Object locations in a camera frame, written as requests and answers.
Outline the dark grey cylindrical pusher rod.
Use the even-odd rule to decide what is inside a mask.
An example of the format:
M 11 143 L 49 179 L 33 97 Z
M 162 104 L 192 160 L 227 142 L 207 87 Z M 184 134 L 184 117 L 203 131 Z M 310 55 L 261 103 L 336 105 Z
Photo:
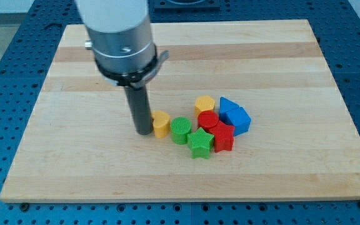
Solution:
M 148 135 L 153 131 L 148 92 L 145 86 L 124 88 L 136 132 Z

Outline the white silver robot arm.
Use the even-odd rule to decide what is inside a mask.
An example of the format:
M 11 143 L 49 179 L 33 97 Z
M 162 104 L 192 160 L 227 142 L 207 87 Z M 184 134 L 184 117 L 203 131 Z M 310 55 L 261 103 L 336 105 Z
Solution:
M 150 134 L 153 119 L 146 85 L 159 72 L 169 53 L 157 52 L 147 1 L 76 0 L 99 72 L 124 88 L 135 130 Z

